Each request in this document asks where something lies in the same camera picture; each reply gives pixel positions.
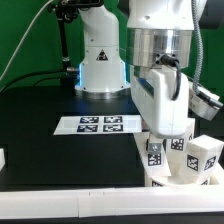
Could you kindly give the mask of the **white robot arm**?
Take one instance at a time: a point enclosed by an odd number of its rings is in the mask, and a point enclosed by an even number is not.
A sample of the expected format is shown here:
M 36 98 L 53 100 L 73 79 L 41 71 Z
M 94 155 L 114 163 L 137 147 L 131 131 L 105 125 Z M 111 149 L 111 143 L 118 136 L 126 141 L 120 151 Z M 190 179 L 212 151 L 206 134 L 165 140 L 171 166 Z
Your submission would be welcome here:
M 199 86 L 203 45 L 199 28 L 207 0 L 119 0 L 128 16 L 126 59 L 119 54 L 118 20 L 103 0 L 79 8 L 85 56 L 76 90 L 111 97 L 131 90 L 149 127 L 149 154 L 161 152 L 165 138 L 186 133 L 187 114 L 211 119 L 222 103 Z

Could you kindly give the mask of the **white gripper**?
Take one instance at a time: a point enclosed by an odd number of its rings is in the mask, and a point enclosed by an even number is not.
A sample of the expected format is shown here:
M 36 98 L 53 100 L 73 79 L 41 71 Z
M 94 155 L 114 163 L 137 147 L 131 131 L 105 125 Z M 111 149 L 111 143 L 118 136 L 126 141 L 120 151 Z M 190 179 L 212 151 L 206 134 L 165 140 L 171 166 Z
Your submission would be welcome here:
M 158 69 L 130 67 L 131 97 L 152 133 L 148 137 L 147 152 L 160 154 L 163 140 L 180 137 L 186 132 L 188 118 L 189 84 L 181 74 L 180 91 L 176 100 L 176 71 L 162 66 Z

